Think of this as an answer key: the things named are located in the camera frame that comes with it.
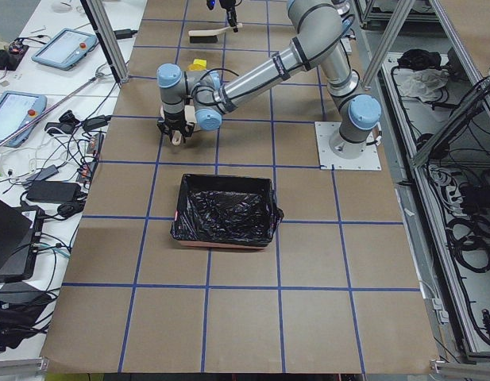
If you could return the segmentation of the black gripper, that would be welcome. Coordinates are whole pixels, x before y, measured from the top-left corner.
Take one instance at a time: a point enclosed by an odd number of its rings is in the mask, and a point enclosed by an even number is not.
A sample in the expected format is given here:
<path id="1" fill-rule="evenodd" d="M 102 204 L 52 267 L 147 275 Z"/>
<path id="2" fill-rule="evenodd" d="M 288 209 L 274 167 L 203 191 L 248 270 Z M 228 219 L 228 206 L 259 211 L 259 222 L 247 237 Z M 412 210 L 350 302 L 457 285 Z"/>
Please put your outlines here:
<path id="1" fill-rule="evenodd" d="M 185 113 L 165 113 L 163 117 L 158 118 L 156 125 L 170 139 L 174 137 L 175 132 L 179 132 L 183 138 L 191 137 L 195 128 L 194 123 L 187 122 Z"/>
<path id="2" fill-rule="evenodd" d="M 216 4 L 216 0 L 206 0 L 206 7 L 209 10 L 213 10 Z M 237 20 L 236 8 L 241 4 L 237 0 L 218 0 L 221 8 L 226 11 L 226 16 L 229 20 Z"/>

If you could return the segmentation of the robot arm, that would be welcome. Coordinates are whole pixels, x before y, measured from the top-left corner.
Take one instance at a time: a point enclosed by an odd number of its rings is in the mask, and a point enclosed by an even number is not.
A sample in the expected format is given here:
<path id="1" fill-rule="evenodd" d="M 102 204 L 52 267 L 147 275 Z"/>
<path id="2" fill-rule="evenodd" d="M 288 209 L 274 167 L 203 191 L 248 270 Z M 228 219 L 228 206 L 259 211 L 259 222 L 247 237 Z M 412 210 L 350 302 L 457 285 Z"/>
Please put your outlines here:
<path id="1" fill-rule="evenodd" d="M 290 1 L 287 15 L 296 31 L 289 45 L 231 82 L 222 83 L 218 69 L 184 71 L 173 63 L 160 65 L 156 73 L 163 110 L 157 122 L 159 130 L 171 140 L 177 135 L 190 137 L 194 125 L 186 119 L 189 102 L 195 108 L 196 125 L 204 130 L 218 129 L 223 115 L 234 112 L 240 104 L 301 71 L 318 67 L 341 116 L 338 141 L 365 144 L 380 120 L 381 106 L 364 93 L 341 44 L 353 16 L 341 17 L 330 1 Z"/>

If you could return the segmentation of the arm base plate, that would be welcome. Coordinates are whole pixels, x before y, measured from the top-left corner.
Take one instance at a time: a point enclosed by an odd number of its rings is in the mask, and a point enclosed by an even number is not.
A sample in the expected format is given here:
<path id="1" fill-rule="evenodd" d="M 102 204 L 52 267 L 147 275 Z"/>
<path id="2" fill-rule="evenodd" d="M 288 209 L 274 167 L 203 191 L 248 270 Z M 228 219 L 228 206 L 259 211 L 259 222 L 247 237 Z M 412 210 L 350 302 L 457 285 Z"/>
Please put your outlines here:
<path id="1" fill-rule="evenodd" d="M 378 148 L 370 133 L 361 143 L 349 143 L 339 133 L 340 122 L 316 121 L 319 167 L 335 171 L 380 171 Z"/>

